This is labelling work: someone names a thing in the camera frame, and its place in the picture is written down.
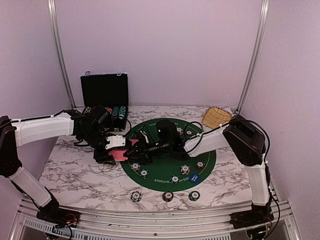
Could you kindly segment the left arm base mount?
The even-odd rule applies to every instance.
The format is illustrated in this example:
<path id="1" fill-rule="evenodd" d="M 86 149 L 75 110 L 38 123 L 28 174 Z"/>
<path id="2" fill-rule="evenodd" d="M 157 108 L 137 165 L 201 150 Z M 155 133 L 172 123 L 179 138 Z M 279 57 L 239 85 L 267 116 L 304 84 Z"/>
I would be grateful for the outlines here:
<path id="1" fill-rule="evenodd" d="M 54 223 L 57 228 L 62 228 L 64 226 L 76 228 L 79 222 L 81 214 L 77 211 L 68 209 L 59 209 L 57 213 L 51 215 L 46 215 L 41 211 L 38 211 L 36 217 L 40 220 Z"/>

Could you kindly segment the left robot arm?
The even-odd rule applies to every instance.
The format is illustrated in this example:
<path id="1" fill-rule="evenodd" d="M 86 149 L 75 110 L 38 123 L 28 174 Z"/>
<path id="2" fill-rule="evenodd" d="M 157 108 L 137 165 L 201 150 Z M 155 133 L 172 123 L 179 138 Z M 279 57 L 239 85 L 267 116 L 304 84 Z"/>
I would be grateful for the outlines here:
<path id="1" fill-rule="evenodd" d="M 40 182 L 54 143 L 58 137 L 75 137 L 93 148 L 95 160 L 107 160 L 109 151 L 125 144 L 119 135 L 107 135 L 106 125 L 112 120 L 102 106 L 90 113 L 76 109 L 30 118 L 0 118 L 0 175 L 38 208 L 37 217 L 53 223 L 74 223 L 79 213 L 61 208 L 54 194 Z"/>

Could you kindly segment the teal chip stack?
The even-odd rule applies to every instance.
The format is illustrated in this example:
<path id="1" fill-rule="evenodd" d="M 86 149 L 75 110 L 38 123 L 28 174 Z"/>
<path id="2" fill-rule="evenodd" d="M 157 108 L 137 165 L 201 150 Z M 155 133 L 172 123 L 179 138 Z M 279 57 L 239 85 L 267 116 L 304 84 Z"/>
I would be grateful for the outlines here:
<path id="1" fill-rule="evenodd" d="M 198 191 L 192 191 L 189 193 L 188 198 L 190 201 L 195 202 L 200 198 L 200 193 Z"/>

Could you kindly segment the white chips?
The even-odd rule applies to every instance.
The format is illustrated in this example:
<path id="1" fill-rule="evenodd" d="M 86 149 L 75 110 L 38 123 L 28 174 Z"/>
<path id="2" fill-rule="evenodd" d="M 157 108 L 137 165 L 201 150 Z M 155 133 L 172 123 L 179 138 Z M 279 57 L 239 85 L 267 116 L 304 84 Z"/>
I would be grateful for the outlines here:
<path id="1" fill-rule="evenodd" d="M 186 164 L 182 165 L 180 167 L 180 172 L 182 175 L 188 175 L 190 173 L 190 166 Z"/>
<path id="2" fill-rule="evenodd" d="M 130 167 L 133 171 L 138 171 L 141 169 L 141 165 L 138 162 L 133 162 Z"/>
<path id="3" fill-rule="evenodd" d="M 183 132 L 183 130 L 180 127 L 177 127 L 176 130 L 177 130 L 178 133 L 182 133 Z"/>

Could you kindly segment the red black chip stack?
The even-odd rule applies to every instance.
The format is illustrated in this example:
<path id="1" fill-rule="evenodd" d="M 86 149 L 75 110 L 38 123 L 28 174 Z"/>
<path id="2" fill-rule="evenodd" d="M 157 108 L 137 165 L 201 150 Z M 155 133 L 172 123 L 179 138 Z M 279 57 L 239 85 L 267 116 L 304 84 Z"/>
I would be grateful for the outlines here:
<path id="1" fill-rule="evenodd" d="M 173 200 L 174 194 L 171 191 L 166 191 L 162 194 L 162 199 L 165 202 L 170 202 Z"/>

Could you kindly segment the red playing card deck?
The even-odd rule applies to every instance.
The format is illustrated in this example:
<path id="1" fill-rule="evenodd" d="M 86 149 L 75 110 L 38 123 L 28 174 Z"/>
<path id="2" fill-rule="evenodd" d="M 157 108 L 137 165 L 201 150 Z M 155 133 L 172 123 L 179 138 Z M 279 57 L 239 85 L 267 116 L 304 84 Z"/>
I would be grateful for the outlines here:
<path id="1" fill-rule="evenodd" d="M 109 156 L 112 156 L 116 162 L 121 162 L 128 160 L 128 157 L 124 156 L 126 151 L 127 149 L 113 148 L 108 154 Z"/>

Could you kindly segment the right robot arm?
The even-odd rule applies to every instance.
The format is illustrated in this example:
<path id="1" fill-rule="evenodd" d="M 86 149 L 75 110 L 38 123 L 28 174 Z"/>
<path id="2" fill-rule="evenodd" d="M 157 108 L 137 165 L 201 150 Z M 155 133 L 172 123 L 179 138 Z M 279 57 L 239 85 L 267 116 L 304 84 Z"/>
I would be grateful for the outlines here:
<path id="1" fill-rule="evenodd" d="M 189 124 L 178 131 L 174 122 L 164 118 L 155 123 L 155 128 L 156 141 L 143 130 L 136 131 L 136 138 L 123 154 L 142 178 L 150 171 L 139 169 L 139 165 L 151 164 L 154 158 L 167 163 L 163 168 L 153 168 L 158 174 L 154 181 L 172 186 L 154 187 L 154 190 L 174 192 L 178 190 L 177 185 L 186 181 L 190 186 L 199 184 L 212 172 L 216 150 L 229 148 L 249 177 L 252 204 L 247 219 L 258 224 L 271 212 L 270 173 L 266 164 L 270 139 L 257 123 L 235 115 L 219 127 L 194 134 L 187 133 Z"/>

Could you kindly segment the red card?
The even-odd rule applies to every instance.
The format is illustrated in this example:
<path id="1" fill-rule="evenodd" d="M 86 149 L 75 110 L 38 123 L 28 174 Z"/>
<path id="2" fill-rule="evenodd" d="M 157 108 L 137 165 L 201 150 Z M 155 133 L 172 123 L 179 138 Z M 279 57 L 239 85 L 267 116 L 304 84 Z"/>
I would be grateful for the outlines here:
<path id="1" fill-rule="evenodd" d="M 131 143 L 132 143 L 132 146 L 135 145 L 135 144 L 138 142 L 137 139 L 131 139 L 130 141 L 131 141 Z"/>

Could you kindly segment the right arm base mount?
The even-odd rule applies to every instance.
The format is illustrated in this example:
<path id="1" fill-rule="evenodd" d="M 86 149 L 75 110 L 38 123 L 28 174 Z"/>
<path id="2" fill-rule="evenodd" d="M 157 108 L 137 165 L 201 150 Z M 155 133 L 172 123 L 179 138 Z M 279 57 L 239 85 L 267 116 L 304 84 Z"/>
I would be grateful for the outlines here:
<path id="1" fill-rule="evenodd" d="M 235 212 L 230 214 L 229 223 L 233 225 L 234 229 L 251 227 L 259 224 L 264 224 L 273 221 L 274 215 L 263 214 L 262 212 L 253 212 L 252 210 Z"/>

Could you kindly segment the red chips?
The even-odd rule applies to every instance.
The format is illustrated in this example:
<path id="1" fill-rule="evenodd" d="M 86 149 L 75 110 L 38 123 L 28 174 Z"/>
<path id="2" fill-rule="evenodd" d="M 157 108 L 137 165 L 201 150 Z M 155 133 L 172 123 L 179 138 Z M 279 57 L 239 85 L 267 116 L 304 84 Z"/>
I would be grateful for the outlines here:
<path id="1" fill-rule="evenodd" d="M 196 167 L 197 167 L 198 169 L 202 170 L 202 169 L 204 169 L 205 164 L 204 164 L 204 162 L 202 162 L 202 161 L 198 161 L 198 162 L 196 163 Z"/>
<path id="2" fill-rule="evenodd" d="M 187 134 L 188 136 L 192 136 L 192 135 L 193 135 L 193 132 L 192 132 L 191 130 L 187 130 L 187 131 L 186 131 L 186 134 Z"/>

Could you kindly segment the blue small blind button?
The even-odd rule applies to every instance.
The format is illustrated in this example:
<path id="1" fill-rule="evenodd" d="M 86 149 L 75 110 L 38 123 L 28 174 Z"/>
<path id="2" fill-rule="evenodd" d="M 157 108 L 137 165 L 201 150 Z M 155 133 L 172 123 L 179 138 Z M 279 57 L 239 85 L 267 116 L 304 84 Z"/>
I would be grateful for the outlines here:
<path id="1" fill-rule="evenodd" d="M 193 184 L 198 184 L 201 181 L 200 175 L 195 173 L 191 174 L 188 179 Z"/>

